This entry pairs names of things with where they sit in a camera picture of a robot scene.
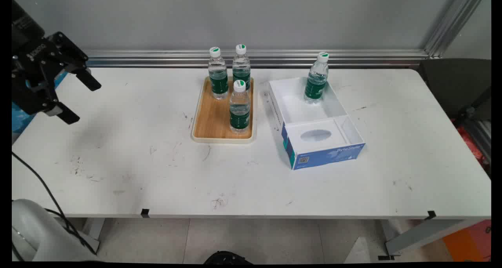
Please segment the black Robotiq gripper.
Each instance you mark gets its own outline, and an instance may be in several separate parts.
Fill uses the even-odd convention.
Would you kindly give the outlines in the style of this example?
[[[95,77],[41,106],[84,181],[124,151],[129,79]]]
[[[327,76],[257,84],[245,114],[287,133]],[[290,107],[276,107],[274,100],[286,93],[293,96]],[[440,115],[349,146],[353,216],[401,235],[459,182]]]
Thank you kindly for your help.
[[[13,36],[11,53],[11,75],[17,82],[13,84],[13,102],[29,115],[43,112],[57,116],[68,125],[80,120],[58,100],[55,79],[61,73],[61,66],[76,75],[90,91],[102,87],[87,66],[89,57],[62,32],[48,39]]]

